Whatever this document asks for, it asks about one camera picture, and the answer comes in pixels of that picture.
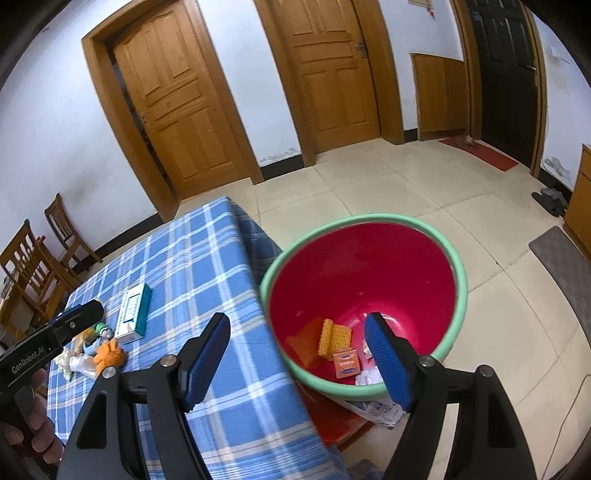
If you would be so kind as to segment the person left hand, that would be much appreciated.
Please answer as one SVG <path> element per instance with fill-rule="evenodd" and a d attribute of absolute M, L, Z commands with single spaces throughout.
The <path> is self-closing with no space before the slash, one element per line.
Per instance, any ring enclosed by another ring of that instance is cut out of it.
<path fill-rule="evenodd" d="M 55 436 L 53 421 L 47 416 L 46 400 L 36 393 L 36 389 L 46 380 L 46 370 L 40 369 L 32 376 L 32 388 L 35 391 L 35 400 L 27 421 L 33 433 L 32 448 L 41 453 L 45 463 L 59 464 L 64 445 Z M 13 425 L 1 422 L 1 432 L 10 445 L 17 445 L 24 440 L 23 433 Z"/>

